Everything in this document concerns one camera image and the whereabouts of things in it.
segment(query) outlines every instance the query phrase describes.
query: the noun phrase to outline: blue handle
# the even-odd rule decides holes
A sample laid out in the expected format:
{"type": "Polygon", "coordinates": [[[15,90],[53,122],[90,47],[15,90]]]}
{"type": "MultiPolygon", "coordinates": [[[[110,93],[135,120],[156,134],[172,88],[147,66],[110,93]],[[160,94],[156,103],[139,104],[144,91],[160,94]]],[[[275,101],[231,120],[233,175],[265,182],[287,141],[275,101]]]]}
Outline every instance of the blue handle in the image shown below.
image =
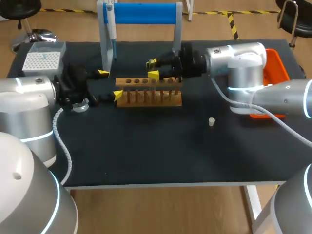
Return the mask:
{"type": "MultiPolygon", "coordinates": [[[[176,24],[175,3],[114,3],[116,24],[176,24]]],[[[107,24],[106,4],[103,4],[107,24]]]]}

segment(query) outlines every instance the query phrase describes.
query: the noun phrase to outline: black tabletop mat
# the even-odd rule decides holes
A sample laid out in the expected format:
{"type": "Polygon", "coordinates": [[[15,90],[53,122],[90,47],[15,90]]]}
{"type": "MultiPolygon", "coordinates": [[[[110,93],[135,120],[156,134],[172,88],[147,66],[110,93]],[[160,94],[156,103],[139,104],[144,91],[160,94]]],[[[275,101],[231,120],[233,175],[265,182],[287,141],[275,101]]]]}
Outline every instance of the black tabletop mat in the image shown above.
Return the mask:
{"type": "MultiPolygon", "coordinates": [[[[255,40],[194,41],[193,46],[203,51],[250,41],[255,40]]],[[[257,41],[279,52],[292,79],[303,78],[285,40],[257,41]]],[[[22,45],[8,77],[22,76],[29,48],[22,45]]],[[[116,77],[146,77],[146,61],[170,49],[170,42],[119,42],[111,78],[91,81],[91,92],[111,92],[116,77]]],[[[68,42],[64,61],[100,69],[100,45],[68,42]]],[[[218,83],[226,92],[226,79],[218,83]]],[[[182,107],[117,109],[105,104],[61,115],[58,131],[73,158],[66,185],[279,181],[312,162],[311,149],[272,120],[232,113],[207,77],[185,80],[182,99],[182,107]],[[213,128],[209,117],[216,119],[213,128]]],[[[312,139],[311,120],[287,117],[285,122],[312,139]]],[[[62,179],[67,163],[59,146],[57,154],[52,171],[62,179]]]]}

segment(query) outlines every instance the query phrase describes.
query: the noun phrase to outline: wooden test tube rack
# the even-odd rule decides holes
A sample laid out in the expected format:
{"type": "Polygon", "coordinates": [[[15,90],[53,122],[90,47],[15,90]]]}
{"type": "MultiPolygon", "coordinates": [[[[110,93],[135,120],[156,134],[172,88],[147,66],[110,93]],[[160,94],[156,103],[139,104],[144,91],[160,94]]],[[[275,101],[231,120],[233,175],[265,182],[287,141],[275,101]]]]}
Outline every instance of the wooden test tube rack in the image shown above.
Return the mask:
{"type": "Polygon", "coordinates": [[[117,100],[117,107],[164,107],[181,106],[182,96],[178,90],[182,86],[178,80],[166,78],[164,81],[153,81],[150,78],[116,78],[116,86],[152,87],[152,90],[124,91],[117,100]],[[155,90],[155,87],[174,87],[174,90],[155,90]]]}

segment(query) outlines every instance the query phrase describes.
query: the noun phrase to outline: wooden floor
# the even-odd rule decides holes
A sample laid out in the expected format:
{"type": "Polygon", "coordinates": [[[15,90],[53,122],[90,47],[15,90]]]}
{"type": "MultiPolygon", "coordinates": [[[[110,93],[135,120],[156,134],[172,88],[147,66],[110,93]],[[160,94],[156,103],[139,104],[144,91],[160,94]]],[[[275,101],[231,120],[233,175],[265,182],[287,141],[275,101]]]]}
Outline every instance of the wooden floor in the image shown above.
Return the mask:
{"type": "MultiPolygon", "coordinates": [[[[174,0],[121,0],[122,2],[173,2],[174,0]]],[[[96,0],[42,0],[43,8],[96,10],[96,0]]],[[[279,10],[273,0],[195,0],[194,11],[279,10]]],[[[277,29],[276,14],[235,15],[241,39],[290,40],[277,29]]],[[[40,12],[31,17],[33,28],[46,28],[59,40],[99,41],[95,15],[40,12]]],[[[10,41],[20,32],[16,21],[0,22],[0,77],[14,59],[10,41]]],[[[118,25],[119,41],[172,40],[173,27],[163,25],[118,25]]],[[[222,15],[194,15],[183,22],[183,40],[233,39],[228,19],[222,15]]],[[[312,77],[312,39],[299,39],[294,54],[312,77]]],[[[264,206],[275,191],[258,186],[264,206]]],[[[249,234],[249,214],[240,187],[149,188],[79,190],[79,234],[249,234]]]]}

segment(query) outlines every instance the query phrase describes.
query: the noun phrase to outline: orange tray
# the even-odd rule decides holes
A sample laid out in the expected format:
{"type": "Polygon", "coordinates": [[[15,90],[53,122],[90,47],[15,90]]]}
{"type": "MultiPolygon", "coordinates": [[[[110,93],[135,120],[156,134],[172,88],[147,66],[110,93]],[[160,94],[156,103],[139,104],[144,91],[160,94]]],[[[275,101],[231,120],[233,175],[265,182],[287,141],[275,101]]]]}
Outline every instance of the orange tray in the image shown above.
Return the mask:
{"type": "MultiPolygon", "coordinates": [[[[263,85],[278,84],[290,80],[283,65],[278,52],[274,49],[266,49],[267,64],[263,70],[263,85]]],[[[250,115],[252,118],[270,118],[268,115],[250,115]]],[[[275,115],[278,118],[285,117],[284,115],[275,115]]]]}

